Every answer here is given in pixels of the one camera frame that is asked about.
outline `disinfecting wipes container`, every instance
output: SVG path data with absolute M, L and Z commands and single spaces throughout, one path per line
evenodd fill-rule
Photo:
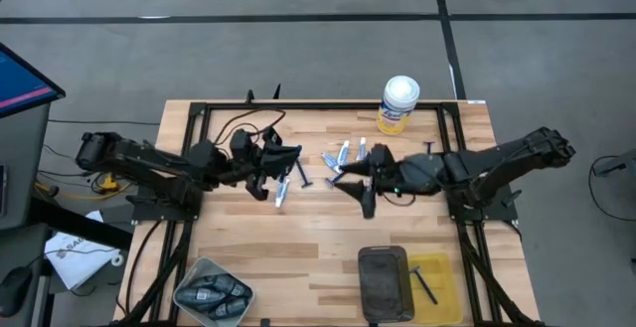
M 415 80 L 406 76 L 390 79 L 378 110 L 378 129 L 385 134 L 402 132 L 418 99 L 419 85 Z

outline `monitor screen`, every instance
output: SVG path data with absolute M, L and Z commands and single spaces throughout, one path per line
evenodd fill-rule
M 64 92 L 5 47 L 0 47 L 0 117 L 63 97 Z

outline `yellow tray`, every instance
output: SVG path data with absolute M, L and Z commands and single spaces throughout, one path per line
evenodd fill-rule
M 417 265 L 438 303 L 433 304 L 417 276 L 412 273 L 410 288 L 413 291 L 415 306 L 415 317 L 412 321 L 420 325 L 436 326 L 460 323 L 463 316 L 448 255 L 445 253 L 409 255 L 408 269 Z

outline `yellow label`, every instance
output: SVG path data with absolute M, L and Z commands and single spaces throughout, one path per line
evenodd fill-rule
M 378 109 L 378 119 L 376 124 L 380 132 L 384 134 L 398 134 L 404 131 L 406 123 L 408 122 L 408 112 L 401 112 L 400 114 L 386 114 L 386 109 L 380 107 Z

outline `wooden tabletop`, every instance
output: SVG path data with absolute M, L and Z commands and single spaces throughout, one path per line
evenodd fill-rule
M 468 149 L 481 150 L 495 145 L 486 104 L 467 101 L 458 104 Z M 189 100 L 166 102 L 157 137 L 158 148 L 180 153 L 189 105 Z M 242 111 L 214 110 L 209 137 L 216 137 L 221 127 L 240 113 Z M 410 207 L 397 207 L 378 199 L 376 217 L 364 220 L 356 201 L 338 190 L 328 189 L 324 182 L 323 178 L 332 178 L 334 173 L 324 165 L 321 152 L 336 155 L 346 139 L 351 142 L 350 160 L 358 151 L 361 137 L 367 138 L 368 149 L 375 143 L 387 144 L 396 160 L 422 152 L 423 141 L 434 141 L 432 150 L 441 151 L 434 112 L 415 111 L 405 132 L 398 136 L 380 133 L 376 128 L 376 114 L 369 110 L 287 110 L 286 117 L 275 129 L 285 145 L 302 145 L 300 161 L 314 184 L 301 189 L 300 175 L 292 171 L 281 212 L 274 208 L 275 182 L 271 179 L 266 186 L 273 192 L 266 202 L 255 201 L 242 185 L 221 187 L 206 194 L 201 216 L 194 223 L 188 266 L 198 257 L 207 256 L 255 290 L 255 303 L 241 325 L 259 325 L 261 318 L 271 319 L 274 326 L 367 325 L 360 301 L 357 254 L 360 248 L 371 245 L 401 245 L 408 254 L 447 253 L 463 305 L 462 325 L 471 324 L 457 232 L 448 218 L 443 193 L 418 196 Z M 248 121 L 261 128 L 277 115 L 260 112 L 236 123 Z M 450 117 L 447 121 L 454 141 Z M 201 122 L 197 124 L 195 132 L 199 131 Z M 356 181 L 359 177 L 346 179 Z M 135 229 L 119 293 L 122 302 L 132 258 L 152 225 L 146 222 Z M 162 223 L 155 231 L 140 257 L 131 306 L 156 277 L 165 226 L 166 223 Z M 485 231 L 499 282 L 522 311 L 538 319 L 519 237 L 501 223 L 488 223 Z M 175 244 L 180 234 L 179 227 Z M 487 319 L 490 313 L 485 288 L 479 277 L 478 281 L 481 306 Z M 172 286 L 171 277 L 164 290 L 161 319 L 168 316 Z M 114 318 L 121 317 L 117 309 Z M 179 325 L 198 323 L 181 311 Z

